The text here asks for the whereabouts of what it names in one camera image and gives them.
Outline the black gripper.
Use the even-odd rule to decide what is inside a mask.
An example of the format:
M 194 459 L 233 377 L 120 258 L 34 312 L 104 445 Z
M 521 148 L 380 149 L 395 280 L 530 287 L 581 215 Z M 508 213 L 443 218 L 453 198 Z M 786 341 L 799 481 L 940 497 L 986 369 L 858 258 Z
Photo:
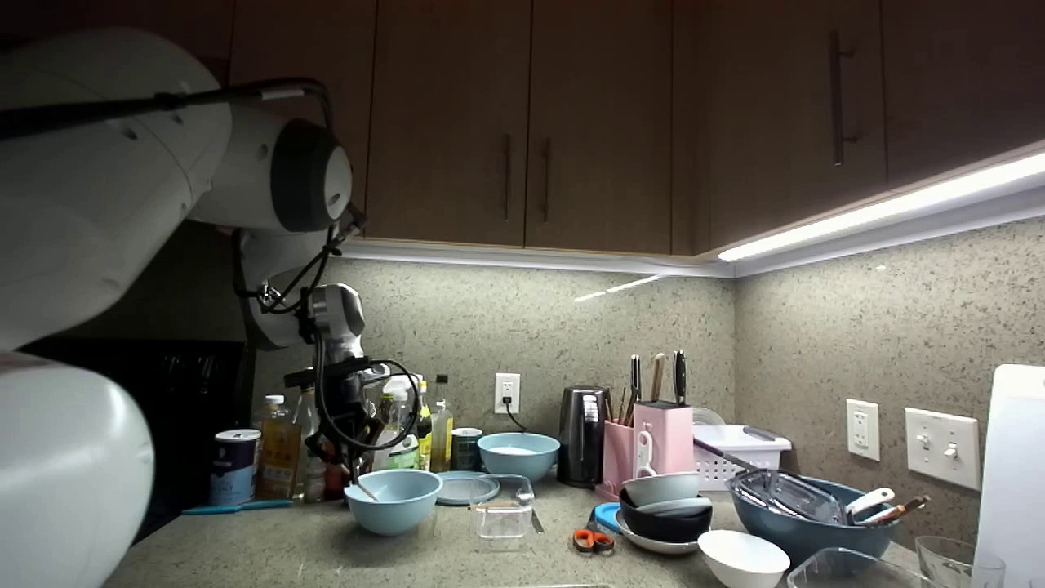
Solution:
M 395 359 L 341 359 L 324 369 L 324 427 L 353 452 L 385 452 L 421 419 L 421 390 Z

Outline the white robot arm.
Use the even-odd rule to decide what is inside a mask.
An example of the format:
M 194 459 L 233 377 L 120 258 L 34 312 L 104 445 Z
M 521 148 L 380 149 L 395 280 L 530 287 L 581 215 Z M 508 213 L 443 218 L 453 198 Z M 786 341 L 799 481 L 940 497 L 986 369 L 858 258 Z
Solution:
M 313 348 L 319 430 L 353 469 L 398 427 L 365 398 L 361 304 L 324 265 L 355 224 L 327 86 L 223 86 L 147 28 L 0 54 L 0 588 L 102 588 L 147 516 L 154 439 L 116 382 L 28 346 L 115 306 L 182 223 L 234 231 L 234 295 L 273 346 Z

